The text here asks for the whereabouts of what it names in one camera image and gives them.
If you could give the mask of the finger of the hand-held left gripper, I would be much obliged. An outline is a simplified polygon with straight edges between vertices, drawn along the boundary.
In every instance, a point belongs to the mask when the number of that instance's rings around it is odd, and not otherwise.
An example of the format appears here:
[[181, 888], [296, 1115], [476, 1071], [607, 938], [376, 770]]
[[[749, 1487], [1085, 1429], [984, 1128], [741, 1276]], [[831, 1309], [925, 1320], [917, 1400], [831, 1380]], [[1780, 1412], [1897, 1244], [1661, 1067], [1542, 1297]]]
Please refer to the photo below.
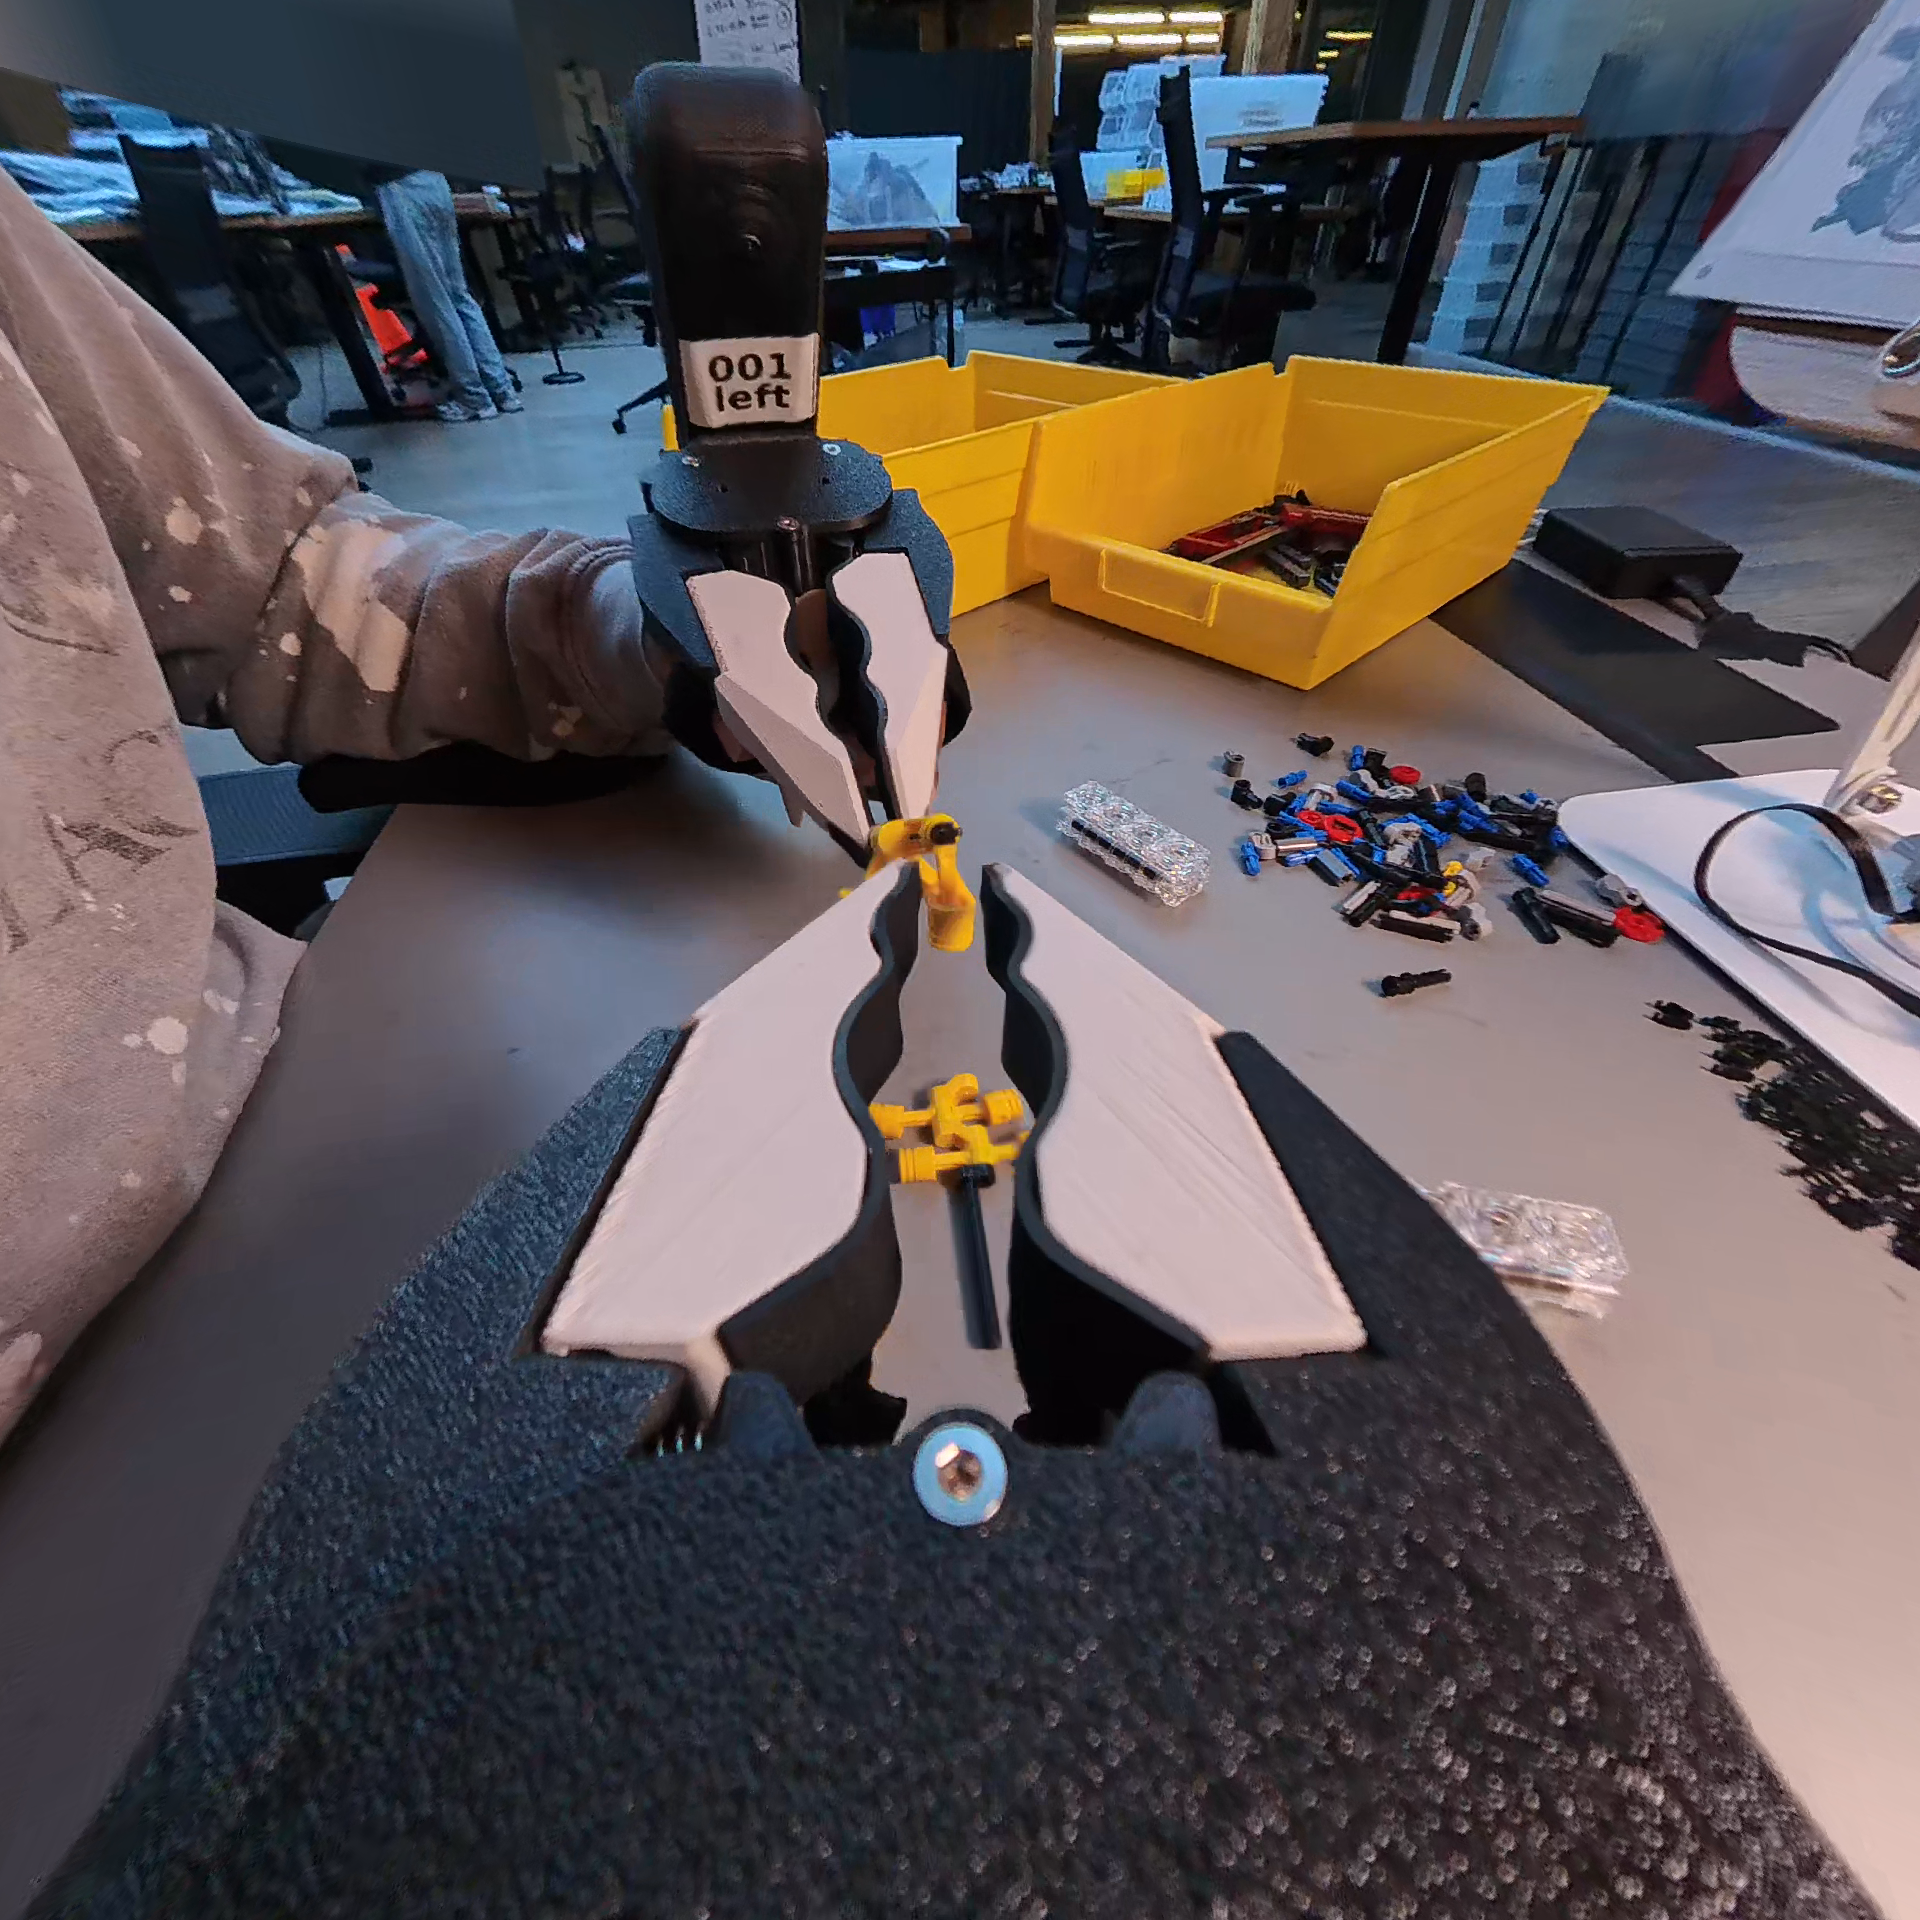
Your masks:
[[866, 866], [876, 776], [844, 709], [824, 597], [716, 570], [687, 578], [687, 600], [727, 721], [776, 768], [788, 821], [814, 821]]
[[933, 812], [945, 730], [950, 649], [930, 626], [901, 551], [866, 551], [839, 568], [826, 597], [844, 637], [844, 709], [889, 818]]

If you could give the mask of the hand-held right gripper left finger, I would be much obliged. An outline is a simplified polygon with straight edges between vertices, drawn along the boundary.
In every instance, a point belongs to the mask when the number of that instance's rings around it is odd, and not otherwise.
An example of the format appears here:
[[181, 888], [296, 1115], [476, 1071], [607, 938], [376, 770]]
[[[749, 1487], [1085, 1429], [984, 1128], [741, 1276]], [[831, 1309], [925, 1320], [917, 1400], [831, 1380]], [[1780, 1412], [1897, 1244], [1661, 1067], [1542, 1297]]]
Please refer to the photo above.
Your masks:
[[901, 1297], [870, 1103], [903, 1055], [920, 883], [860, 883], [690, 1019], [540, 1331], [551, 1355], [734, 1375], [804, 1407], [856, 1375]]

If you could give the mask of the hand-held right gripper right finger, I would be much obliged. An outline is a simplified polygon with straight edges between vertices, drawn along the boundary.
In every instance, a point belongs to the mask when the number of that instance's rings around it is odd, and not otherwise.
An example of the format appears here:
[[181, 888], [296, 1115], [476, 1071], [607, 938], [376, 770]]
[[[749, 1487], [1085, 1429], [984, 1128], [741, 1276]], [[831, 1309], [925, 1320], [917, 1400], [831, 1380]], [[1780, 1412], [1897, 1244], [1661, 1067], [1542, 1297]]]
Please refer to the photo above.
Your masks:
[[1036, 1123], [1007, 1252], [1024, 1433], [1096, 1442], [1157, 1375], [1358, 1353], [1230, 1034], [1020, 871], [980, 881], [998, 1056]]

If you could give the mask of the black axle with yellow pistons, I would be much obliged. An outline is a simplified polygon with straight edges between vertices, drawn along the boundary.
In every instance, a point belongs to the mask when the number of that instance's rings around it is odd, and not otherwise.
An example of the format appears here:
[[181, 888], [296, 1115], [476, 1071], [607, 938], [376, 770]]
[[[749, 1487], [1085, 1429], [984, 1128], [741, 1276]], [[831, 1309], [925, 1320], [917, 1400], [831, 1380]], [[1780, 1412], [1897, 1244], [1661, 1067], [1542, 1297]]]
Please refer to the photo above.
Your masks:
[[949, 815], [877, 823], [866, 877], [905, 864], [919, 873], [927, 939], [940, 953], [964, 953], [976, 932], [976, 899], [957, 866], [961, 828]]
[[968, 1347], [1001, 1349], [1001, 1314], [980, 1196], [1001, 1168], [1016, 1164], [1028, 1128], [1013, 1088], [982, 1088], [960, 1072], [930, 1088], [917, 1109], [870, 1104], [879, 1138], [894, 1152], [897, 1187], [940, 1187], [950, 1200], [957, 1279]]

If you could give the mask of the person's left forearm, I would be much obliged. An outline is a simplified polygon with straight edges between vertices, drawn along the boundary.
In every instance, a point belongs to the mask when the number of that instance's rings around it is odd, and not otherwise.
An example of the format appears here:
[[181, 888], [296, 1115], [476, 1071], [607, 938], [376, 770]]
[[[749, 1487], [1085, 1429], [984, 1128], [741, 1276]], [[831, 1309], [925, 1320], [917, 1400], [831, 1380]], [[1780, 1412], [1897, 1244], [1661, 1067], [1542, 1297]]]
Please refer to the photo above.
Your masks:
[[238, 637], [161, 657], [161, 675], [181, 721], [261, 761], [666, 752], [629, 541], [476, 535], [368, 495], [302, 531]]

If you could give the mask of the white printed sign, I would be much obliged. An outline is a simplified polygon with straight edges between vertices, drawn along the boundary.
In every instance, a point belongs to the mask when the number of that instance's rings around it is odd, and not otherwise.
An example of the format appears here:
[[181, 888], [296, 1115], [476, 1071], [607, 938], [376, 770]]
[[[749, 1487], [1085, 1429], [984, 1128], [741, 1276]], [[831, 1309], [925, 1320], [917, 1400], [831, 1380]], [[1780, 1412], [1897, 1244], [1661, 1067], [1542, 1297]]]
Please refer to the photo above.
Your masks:
[[692, 2], [698, 63], [799, 81], [799, 5], [788, 0]]

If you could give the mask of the clear cylinder block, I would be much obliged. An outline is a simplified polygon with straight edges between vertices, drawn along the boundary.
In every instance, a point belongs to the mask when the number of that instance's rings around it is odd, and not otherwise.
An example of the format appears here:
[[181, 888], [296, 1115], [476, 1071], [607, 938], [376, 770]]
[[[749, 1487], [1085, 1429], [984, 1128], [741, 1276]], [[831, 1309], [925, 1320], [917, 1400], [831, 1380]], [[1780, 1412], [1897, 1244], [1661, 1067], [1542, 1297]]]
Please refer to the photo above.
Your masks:
[[1628, 1279], [1615, 1223], [1596, 1207], [1464, 1185], [1421, 1194], [1524, 1303], [1601, 1316]]
[[1062, 796], [1057, 833], [1162, 905], [1183, 905], [1208, 883], [1206, 848], [1103, 784], [1085, 783]]

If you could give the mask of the pile of red black beams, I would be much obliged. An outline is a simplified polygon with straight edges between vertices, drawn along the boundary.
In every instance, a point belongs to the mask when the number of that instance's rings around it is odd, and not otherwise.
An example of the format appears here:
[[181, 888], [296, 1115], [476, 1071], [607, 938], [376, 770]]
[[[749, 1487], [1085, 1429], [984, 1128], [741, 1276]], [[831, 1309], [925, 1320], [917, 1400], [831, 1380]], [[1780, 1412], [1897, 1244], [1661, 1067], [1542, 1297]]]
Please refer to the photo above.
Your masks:
[[1162, 554], [1332, 600], [1368, 521], [1366, 513], [1317, 506], [1297, 492], [1178, 535]]

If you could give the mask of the pile of mixed small bricks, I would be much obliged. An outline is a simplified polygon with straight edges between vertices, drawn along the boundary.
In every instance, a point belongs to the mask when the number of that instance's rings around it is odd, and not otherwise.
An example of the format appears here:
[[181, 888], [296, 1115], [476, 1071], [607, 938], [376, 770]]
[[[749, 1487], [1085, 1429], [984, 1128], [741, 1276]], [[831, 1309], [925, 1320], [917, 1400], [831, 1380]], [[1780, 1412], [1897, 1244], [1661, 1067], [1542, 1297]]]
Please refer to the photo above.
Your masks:
[[1300, 767], [1252, 772], [1222, 752], [1224, 796], [1252, 826], [1236, 863], [1290, 868], [1334, 890], [1349, 928], [1423, 945], [1474, 945], [1501, 919], [1540, 945], [1660, 945], [1663, 921], [1628, 881], [1586, 868], [1560, 801], [1480, 772], [1428, 777], [1380, 748], [1297, 735]]

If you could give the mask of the white book stand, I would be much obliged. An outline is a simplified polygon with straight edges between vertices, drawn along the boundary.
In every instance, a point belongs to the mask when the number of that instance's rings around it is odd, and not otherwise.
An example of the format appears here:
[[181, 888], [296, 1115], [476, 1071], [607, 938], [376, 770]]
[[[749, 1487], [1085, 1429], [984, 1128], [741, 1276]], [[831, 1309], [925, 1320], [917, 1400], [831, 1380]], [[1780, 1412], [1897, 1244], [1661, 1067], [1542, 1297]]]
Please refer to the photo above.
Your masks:
[[1840, 768], [1588, 796], [1562, 823], [1670, 936], [1917, 1123], [1917, 793], [1895, 764], [1916, 744], [1916, 592], [1856, 664], [1888, 689]]

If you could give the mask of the pile of clear plastic bags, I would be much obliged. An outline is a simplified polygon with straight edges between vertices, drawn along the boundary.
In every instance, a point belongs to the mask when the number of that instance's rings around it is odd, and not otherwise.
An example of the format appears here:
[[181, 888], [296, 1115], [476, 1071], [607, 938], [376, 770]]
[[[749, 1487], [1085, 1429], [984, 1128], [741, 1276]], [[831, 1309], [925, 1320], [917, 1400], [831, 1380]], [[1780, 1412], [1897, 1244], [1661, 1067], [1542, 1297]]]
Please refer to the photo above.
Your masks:
[[2, 75], [2, 164], [60, 226], [133, 217], [140, 181], [157, 170], [200, 175], [222, 215], [352, 204], [278, 167], [250, 132], [12, 72]]

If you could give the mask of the person's grey sweatshirt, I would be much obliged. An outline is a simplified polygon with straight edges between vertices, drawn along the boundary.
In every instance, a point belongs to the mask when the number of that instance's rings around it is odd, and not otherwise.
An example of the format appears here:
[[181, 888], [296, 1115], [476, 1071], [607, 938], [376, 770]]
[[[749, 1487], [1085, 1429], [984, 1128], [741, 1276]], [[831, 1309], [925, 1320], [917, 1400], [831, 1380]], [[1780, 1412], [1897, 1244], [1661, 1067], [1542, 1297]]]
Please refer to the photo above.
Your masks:
[[183, 727], [285, 752], [382, 524], [5, 181], [5, 1433], [200, 1194], [290, 939], [216, 901]]

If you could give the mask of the stack of grey crates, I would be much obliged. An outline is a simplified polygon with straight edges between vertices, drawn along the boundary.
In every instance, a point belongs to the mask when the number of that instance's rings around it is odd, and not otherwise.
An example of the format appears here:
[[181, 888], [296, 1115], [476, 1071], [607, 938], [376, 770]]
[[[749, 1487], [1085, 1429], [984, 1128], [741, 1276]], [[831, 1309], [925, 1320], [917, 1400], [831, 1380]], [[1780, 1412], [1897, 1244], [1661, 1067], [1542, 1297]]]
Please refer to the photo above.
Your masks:
[[1670, 288], [1734, 159], [1726, 135], [1576, 135], [1482, 163], [1423, 349], [1638, 400], [1689, 393], [1721, 309]]

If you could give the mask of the black power adapter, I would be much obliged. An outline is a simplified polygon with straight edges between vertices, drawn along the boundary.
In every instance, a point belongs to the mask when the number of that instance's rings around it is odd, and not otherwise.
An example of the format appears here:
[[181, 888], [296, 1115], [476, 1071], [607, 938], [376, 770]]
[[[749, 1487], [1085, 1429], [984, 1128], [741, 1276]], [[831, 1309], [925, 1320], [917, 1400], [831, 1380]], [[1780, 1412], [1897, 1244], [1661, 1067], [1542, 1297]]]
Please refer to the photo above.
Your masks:
[[1697, 589], [1713, 600], [1736, 573], [1741, 549], [1646, 508], [1549, 511], [1530, 555], [1615, 600], [1661, 601]]

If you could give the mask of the instruction booklet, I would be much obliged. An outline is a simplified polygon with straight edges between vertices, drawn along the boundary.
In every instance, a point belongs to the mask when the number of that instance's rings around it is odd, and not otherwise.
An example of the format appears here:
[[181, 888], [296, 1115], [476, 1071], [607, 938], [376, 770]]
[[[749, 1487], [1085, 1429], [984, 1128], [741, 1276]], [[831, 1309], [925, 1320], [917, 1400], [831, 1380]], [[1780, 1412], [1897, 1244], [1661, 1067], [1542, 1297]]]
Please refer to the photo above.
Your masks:
[[1881, 8], [1669, 293], [1814, 320], [1916, 320], [1916, 2]]

